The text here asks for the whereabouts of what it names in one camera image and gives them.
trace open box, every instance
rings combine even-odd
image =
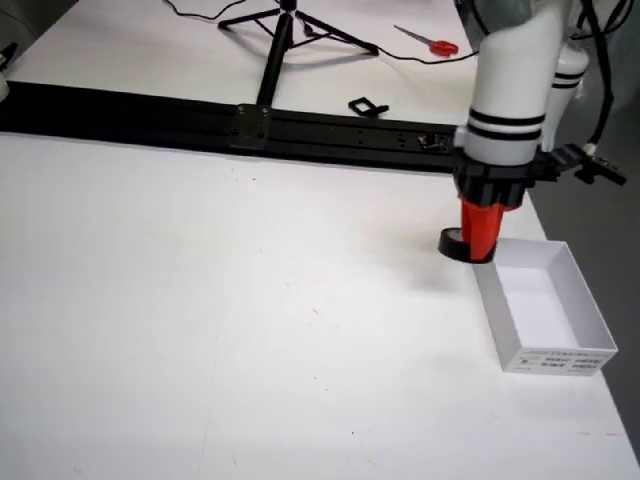
[[[566,243],[501,238],[474,270],[505,371],[588,376],[618,351]]]

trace red scissors handle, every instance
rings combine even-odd
[[[429,51],[439,57],[450,57],[458,53],[458,46],[446,40],[433,40],[429,43]]]

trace black tape roll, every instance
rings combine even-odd
[[[440,232],[438,251],[445,257],[458,262],[480,264],[493,261],[496,245],[482,260],[471,260],[471,247],[468,243],[462,241],[462,230],[460,228],[445,228]]]

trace black stripe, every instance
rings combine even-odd
[[[469,130],[471,133],[475,133],[480,137],[489,138],[491,140],[509,140],[514,142],[536,140],[540,138],[540,135],[542,134],[542,130],[536,130],[535,132],[526,133],[491,132],[483,128],[478,128],[475,125],[471,125],[470,123],[467,124],[467,130]]]
[[[473,108],[469,110],[469,116],[483,123],[491,123],[493,125],[506,125],[508,127],[530,127],[533,125],[539,125],[544,121],[544,115],[532,118],[495,117],[493,115],[487,115],[477,112]]]
[[[556,73],[556,78],[560,80],[578,80],[582,78],[585,73],[587,73],[586,70],[582,73]]]
[[[562,89],[562,90],[566,90],[568,88],[577,87],[578,85],[580,85],[580,82],[575,82],[575,83],[554,83],[553,84],[553,88],[559,88],[559,89]]]

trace white tabletop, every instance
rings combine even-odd
[[[259,58],[133,3],[81,1],[13,78],[253,100]],[[307,11],[468,48],[444,0],[331,5]],[[337,54],[317,48],[295,61]],[[291,67],[275,106],[346,113],[366,94],[451,122],[472,68]],[[0,150],[0,478],[638,478],[601,375],[500,370],[471,267],[435,248],[459,222],[447,176],[18,135]],[[544,238],[528,200],[503,233]]]

